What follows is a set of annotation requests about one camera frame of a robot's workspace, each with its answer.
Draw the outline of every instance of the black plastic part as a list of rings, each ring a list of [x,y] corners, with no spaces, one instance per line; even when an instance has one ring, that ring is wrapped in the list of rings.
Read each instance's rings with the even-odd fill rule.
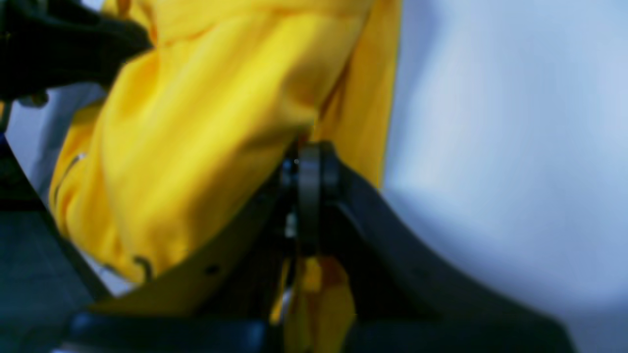
[[[62,350],[75,353],[279,352],[278,335],[258,320],[115,317],[81,313],[70,322]]]
[[[572,353],[560,326],[547,320],[496,322],[377,322],[356,326],[345,353]]]
[[[323,253],[338,258],[348,272],[359,315],[408,318],[413,308],[415,315],[430,320],[539,318],[451,267],[421,243],[374,187],[334,153],[323,155],[323,166],[338,168],[338,187],[333,191],[338,198],[325,200],[320,242]],[[413,277],[403,277],[405,273]]]
[[[319,251],[320,207],[322,200],[321,151],[317,144],[306,145],[299,155],[297,178],[299,252],[313,256]]]
[[[7,0],[0,41],[0,99],[14,100],[76,82],[110,85],[120,68],[149,50],[147,32],[78,0]]]
[[[321,151],[322,200],[334,202],[340,197],[340,165],[333,145],[327,141],[319,145]]]
[[[220,290],[195,313],[196,317],[268,320],[279,293],[283,260],[287,257],[270,230],[253,245]],[[218,274],[217,266],[206,269]]]

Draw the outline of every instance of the black bracket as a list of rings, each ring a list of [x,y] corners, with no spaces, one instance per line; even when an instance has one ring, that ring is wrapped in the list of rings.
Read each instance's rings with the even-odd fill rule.
[[[188,351],[221,348],[233,353],[281,352],[281,327],[268,324],[270,304],[277,294],[280,259],[323,254],[336,257],[350,278],[357,322],[347,337],[346,352],[381,352],[393,347],[398,352],[468,348],[483,352],[573,351],[559,325],[484,288],[422,245],[377,190],[339,160],[330,143],[308,144],[298,156],[291,151],[268,185],[271,187],[262,187],[225,230],[224,239],[256,237],[256,245],[230,272],[220,290],[208,294],[190,318],[84,313],[72,321],[64,347],[108,347],[115,340],[109,339],[108,343],[103,332],[115,337],[131,323],[140,323],[150,330],[139,335],[141,339],[126,339],[129,352],[150,351],[155,342],[166,338],[196,342],[193,347],[180,342],[180,347]],[[283,232],[286,216],[294,210],[298,218],[296,243],[285,238]],[[263,228],[261,218],[267,220]],[[420,276],[412,283],[398,276],[396,269],[404,264],[382,250],[378,242],[382,237],[394,237],[405,251],[422,260],[421,267],[415,269]],[[203,257],[210,253],[201,250],[170,273],[131,293],[135,299],[128,305],[148,301],[158,312],[158,306],[169,304],[155,299],[160,291],[168,291],[172,287],[169,283],[180,285],[186,273],[197,278],[195,273],[206,271],[208,261],[213,261]],[[264,273],[260,269],[270,270]],[[173,295],[165,298],[172,301],[176,293]],[[203,321],[190,326],[194,320]],[[189,326],[187,331],[194,334],[173,329],[175,326]],[[213,337],[205,335],[205,330],[218,330],[225,336],[215,341],[197,337]],[[246,347],[229,343],[243,337],[249,343]],[[172,350],[163,352],[176,351],[177,347],[175,344]]]

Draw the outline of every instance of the yellow jacket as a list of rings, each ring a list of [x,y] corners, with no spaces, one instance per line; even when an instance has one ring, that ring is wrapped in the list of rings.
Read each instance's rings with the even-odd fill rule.
[[[142,282],[135,258],[160,274],[211,241],[305,132],[378,185],[400,1],[108,0],[155,48],[75,116],[50,194],[61,233]],[[333,352],[346,278],[329,259],[308,269],[311,348]]]

